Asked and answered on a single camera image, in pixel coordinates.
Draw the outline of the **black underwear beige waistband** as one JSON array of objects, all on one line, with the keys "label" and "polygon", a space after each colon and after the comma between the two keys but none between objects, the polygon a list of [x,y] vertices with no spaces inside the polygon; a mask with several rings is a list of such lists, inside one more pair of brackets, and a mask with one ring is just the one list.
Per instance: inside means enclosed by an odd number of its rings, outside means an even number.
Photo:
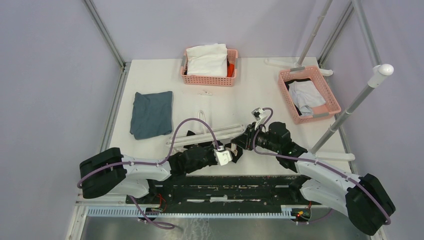
[{"label": "black underwear beige waistband", "polygon": [[[213,147],[213,149],[215,149],[214,148],[214,144],[213,144],[213,142],[212,141],[210,141],[210,142],[203,142],[203,143],[198,143],[198,144],[191,144],[191,145],[185,145],[185,146],[183,146],[183,149],[185,149],[185,150],[188,150],[190,147],[194,147],[194,146],[200,146],[200,147],[209,147],[209,146],[212,146]],[[234,151],[232,151],[232,144],[231,143],[227,143],[227,144],[225,144],[224,145],[224,147],[227,149],[229,149],[229,151],[230,151],[230,153],[231,153],[231,155],[232,155],[232,161],[231,162],[233,162],[233,163],[237,163],[237,161],[241,158],[241,156],[243,155],[243,149],[242,148],[240,148],[240,147],[238,147],[238,146],[236,146],[236,149],[234,150]]]}]

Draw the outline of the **white clip hanger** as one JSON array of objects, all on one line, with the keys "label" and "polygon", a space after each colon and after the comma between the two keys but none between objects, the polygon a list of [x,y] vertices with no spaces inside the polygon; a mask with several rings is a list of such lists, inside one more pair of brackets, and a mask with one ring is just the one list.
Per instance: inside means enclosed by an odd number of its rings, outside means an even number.
[{"label": "white clip hanger", "polygon": [[[173,147],[183,147],[187,145],[194,145],[206,142],[213,142],[214,137],[211,131],[202,123],[200,123],[201,130],[195,131],[194,135],[177,134],[174,140]],[[216,140],[228,140],[241,135],[246,127],[243,124],[234,124],[224,127],[211,129]]]}]

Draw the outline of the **pink basket with underwear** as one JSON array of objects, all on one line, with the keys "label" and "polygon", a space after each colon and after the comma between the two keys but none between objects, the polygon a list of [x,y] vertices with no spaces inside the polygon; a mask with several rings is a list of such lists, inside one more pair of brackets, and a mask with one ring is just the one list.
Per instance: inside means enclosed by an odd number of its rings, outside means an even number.
[{"label": "pink basket with underwear", "polygon": [[317,66],[281,70],[278,86],[295,124],[333,117],[341,107]]}]

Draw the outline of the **pink basket with white cloth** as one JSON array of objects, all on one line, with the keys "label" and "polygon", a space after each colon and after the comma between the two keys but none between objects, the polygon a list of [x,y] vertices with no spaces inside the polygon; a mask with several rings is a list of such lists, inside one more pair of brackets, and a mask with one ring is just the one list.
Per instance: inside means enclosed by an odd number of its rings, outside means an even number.
[{"label": "pink basket with white cloth", "polygon": [[180,76],[186,85],[201,85],[201,86],[216,86],[216,87],[233,87],[238,77],[238,61],[239,52],[236,49],[227,50],[227,61],[234,65],[231,77],[218,76],[202,76],[202,75],[187,75],[185,74],[188,65],[187,51],[183,53]]}]

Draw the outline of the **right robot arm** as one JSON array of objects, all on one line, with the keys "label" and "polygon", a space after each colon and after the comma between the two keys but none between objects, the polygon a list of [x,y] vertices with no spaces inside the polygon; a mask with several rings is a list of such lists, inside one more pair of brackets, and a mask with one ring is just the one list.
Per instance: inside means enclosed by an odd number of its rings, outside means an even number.
[{"label": "right robot arm", "polygon": [[261,125],[249,124],[231,143],[243,150],[273,156],[282,167],[300,174],[300,183],[288,191],[293,203],[307,200],[325,205],[347,216],[369,236],[391,224],[396,207],[376,176],[360,176],[319,160],[292,140],[285,123],[273,122],[267,131]]}]

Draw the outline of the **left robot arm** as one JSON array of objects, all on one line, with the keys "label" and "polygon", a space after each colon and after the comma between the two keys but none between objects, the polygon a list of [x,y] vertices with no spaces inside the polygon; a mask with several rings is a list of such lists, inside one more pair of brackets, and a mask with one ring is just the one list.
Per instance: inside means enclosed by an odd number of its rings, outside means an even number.
[{"label": "left robot arm", "polygon": [[218,165],[212,146],[192,146],[165,159],[141,159],[112,147],[79,164],[77,187],[85,199],[106,194],[129,195],[150,204],[158,191],[149,181],[179,180],[205,167]]}]

